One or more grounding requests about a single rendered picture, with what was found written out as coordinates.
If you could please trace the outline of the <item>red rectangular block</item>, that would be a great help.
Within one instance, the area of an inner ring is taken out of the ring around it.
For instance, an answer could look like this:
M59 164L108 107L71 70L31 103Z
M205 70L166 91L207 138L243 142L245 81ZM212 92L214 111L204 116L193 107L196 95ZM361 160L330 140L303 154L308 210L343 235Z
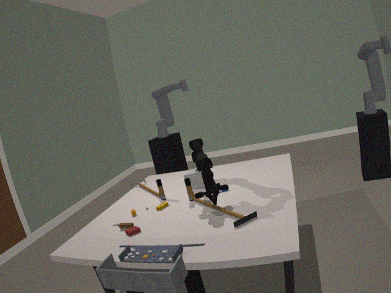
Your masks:
M132 235L134 235L136 233L139 233L140 231L141 231L141 229L139 227L137 227L137 226L134 226L134 227L132 227L130 229L125 230L126 234L129 235L129 236L132 236Z

